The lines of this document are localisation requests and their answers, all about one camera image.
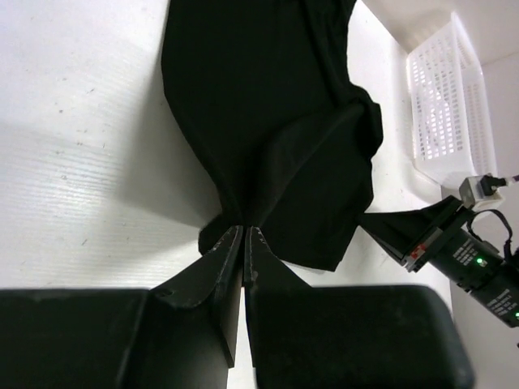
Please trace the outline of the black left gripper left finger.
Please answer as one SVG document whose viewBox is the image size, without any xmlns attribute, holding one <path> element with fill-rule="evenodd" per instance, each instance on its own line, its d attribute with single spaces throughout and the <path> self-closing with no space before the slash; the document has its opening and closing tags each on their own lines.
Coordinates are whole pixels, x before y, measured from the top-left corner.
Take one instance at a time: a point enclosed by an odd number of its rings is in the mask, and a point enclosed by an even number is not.
<svg viewBox="0 0 519 389">
<path fill-rule="evenodd" d="M 153 289 L 4 289 L 4 388 L 224 388 L 243 230 Z"/>
</svg>

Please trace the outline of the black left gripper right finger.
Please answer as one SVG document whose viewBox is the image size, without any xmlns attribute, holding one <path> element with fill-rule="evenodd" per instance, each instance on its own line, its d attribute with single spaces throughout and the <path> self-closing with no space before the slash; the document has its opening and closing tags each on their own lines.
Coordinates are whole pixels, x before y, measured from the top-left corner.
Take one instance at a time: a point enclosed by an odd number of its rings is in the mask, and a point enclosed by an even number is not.
<svg viewBox="0 0 519 389">
<path fill-rule="evenodd" d="M 247 231 L 244 283 L 260 388 L 474 386 L 448 307 L 427 286 L 310 286 L 257 228 Z"/>
</svg>

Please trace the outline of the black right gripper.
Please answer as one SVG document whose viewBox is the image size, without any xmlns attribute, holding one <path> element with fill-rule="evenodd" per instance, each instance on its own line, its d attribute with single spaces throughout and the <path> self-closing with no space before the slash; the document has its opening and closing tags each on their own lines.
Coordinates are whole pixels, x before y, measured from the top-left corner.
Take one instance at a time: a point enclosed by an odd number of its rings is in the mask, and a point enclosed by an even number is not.
<svg viewBox="0 0 519 389">
<path fill-rule="evenodd" d="M 405 212 L 421 235 L 404 260 L 416 272 L 429 263 L 469 294 L 493 316 L 511 328 L 518 327 L 518 250 L 512 249 L 513 230 L 497 209 L 489 209 L 508 237 L 502 249 L 483 240 L 473 228 L 475 212 L 452 196 L 420 210 Z"/>
</svg>

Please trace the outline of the black tank top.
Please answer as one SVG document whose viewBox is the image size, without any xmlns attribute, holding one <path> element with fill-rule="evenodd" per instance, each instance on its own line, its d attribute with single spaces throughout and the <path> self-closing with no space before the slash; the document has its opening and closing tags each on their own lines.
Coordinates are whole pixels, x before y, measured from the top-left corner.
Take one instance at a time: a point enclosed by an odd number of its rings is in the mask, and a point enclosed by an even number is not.
<svg viewBox="0 0 519 389">
<path fill-rule="evenodd" d="M 347 67 L 352 1 L 172 1 L 164 93 L 212 179 L 209 251 L 256 227 L 280 259 L 334 271 L 373 198 L 382 113 Z"/>
</svg>

